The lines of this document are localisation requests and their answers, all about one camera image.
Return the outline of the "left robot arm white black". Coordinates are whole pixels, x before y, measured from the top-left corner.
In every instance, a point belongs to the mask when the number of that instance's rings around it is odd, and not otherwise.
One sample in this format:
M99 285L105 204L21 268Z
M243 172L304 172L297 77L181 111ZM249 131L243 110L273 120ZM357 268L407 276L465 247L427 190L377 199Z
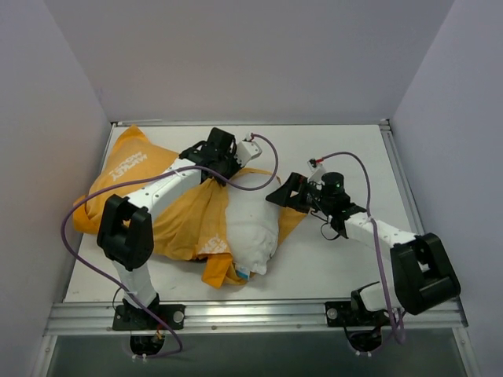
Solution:
M130 320L140 329L158 321L158 300L147 266L154 250L153 222L175 200L206 182L223 186L240 170L236 138L213 128L207 140L184 150L167 168L144 181L129 194L106 199L97 234L97 245L112 261L133 308Z

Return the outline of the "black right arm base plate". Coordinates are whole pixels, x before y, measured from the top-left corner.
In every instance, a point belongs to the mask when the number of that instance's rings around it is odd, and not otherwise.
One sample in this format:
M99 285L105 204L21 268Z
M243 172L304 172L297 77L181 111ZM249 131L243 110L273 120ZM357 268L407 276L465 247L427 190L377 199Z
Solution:
M390 319L384 310L368 311L364 306L360 308L351 300L327 301L325 319L331 328L374 328L390 326Z

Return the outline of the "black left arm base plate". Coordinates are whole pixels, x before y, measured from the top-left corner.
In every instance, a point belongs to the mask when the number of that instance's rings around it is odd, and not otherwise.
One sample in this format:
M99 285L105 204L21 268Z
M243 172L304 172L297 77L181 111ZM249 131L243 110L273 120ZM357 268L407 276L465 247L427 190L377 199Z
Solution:
M181 304L159 304L149 308L173 330L184 328L185 306ZM159 321L140 308L129 303L116 307L112 322L113 331L147 331L161 329Z

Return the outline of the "white pillow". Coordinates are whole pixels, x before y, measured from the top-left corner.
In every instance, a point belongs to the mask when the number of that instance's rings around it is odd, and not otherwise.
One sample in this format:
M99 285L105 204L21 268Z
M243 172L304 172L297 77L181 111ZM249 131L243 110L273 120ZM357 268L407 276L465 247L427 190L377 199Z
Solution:
M274 179L260 190L227 188L226 238L233 263L265 275L267 263L275 254L279 240L280 207L266 202L266 196L278 189Z

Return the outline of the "yellow Mickey Mouse pillowcase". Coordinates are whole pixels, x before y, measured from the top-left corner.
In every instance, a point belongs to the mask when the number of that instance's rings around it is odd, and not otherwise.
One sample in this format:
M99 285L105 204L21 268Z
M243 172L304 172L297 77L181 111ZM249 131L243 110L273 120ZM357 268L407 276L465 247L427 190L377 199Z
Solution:
M105 163L103 172L90 192L110 188L111 194L129 194L141 187L128 181L150 178L168 167L178 153L153 144L137 127L124 131ZM233 177L235 188L254 191L269 176L266 170L244 168ZM206 182L175 200L153 223L154 251L173 260L205 260L202 281L219 289L224 284L244 285L234 269L233 256L226 238L227 188ZM279 247L305 218L303 213L280 207Z

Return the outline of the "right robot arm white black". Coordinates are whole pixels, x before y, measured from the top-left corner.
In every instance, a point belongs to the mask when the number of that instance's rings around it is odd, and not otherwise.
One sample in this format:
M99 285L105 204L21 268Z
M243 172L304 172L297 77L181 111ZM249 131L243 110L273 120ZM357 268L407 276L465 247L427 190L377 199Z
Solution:
M367 324L377 311L389 308L417 315L461 293L459 279L438 236L431 232L418 235L372 219L346 194L340 173L325 173L319 182L292 173L266 201L299 213L321 212L338 236L362 243L389 259L390 279L380 279L351 293L349 314L358 324Z

